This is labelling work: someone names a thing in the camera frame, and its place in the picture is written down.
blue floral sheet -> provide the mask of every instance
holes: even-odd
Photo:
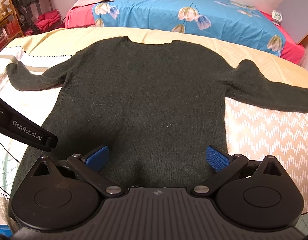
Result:
[[[114,0],[92,8],[97,27],[132,27],[217,38],[281,55],[284,35],[254,6],[230,0]]]

dark green sweater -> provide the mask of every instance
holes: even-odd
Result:
[[[308,89],[270,82],[249,60],[234,69],[210,49],[183,41],[147,45],[112,38],[41,76],[21,62],[8,65],[7,73],[21,91],[63,84],[42,125],[58,137],[48,155],[65,160],[106,144],[110,159],[101,174],[126,188],[192,187],[208,178],[206,147],[227,149],[225,97],[308,112]],[[41,154],[28,147],[11,198]]]

blue textured pad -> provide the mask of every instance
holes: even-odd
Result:
[[[212,147],[206,148],[206,161],[213,167],[214,170],[216,170],[216,172],[219,172],[230,164],[227,157],[214,150]]]
[[[99,172],[109,160],[109,148],[104,146],[86,159],[85,164],[93,171]]]

bed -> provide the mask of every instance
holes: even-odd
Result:
[[[135,28],[57,29],[49,33],[18,38],[0,52],[0,98],[38,125],[54,107],[60,87],[21,92],[14,89],[6,76],[6,65],[22,61],[34,74],[66,61],[77,51],[102,39],[128,36],[132,41],[161,44],[172,40],[201,44],[220,54],[232,66],[243,59],[256,63],[271,81],[308,88],[305,69],[270,53],[203,36]],[[305,206],[297,226],[308,233],[308,114],[286,113],[249,106],[225,99],[225,125],[229,154],[242,153],[252,160],[275,155],[302,193]],[[291,145],[281,134],[291,131],[297,140]],[[16,223],[7,216],[13,179],[27,145],[0,134],[0,214],[12,230]]]
[[[114,0],[72,8],[65,27],[133,27],[217,38],[266,51],[295,64],[305,49],[254,6],[230,0]]]

pink mattress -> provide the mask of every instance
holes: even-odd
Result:
[[[92,14],[92,7],[94,4],[86,5],[83,7],[73,8],[67,13],[65,20],[65,28],[79,28],[94,25],[94,18]],[[271,15],[261,12],[264,16],[272,20]],[[281,58],[286,59],[292,63],[299,64],[305,55],[305,49],[302,45],[297,45],[290,35],[281,27],[277,28],[283,33],[286,38],[285,46],[283,48]]]

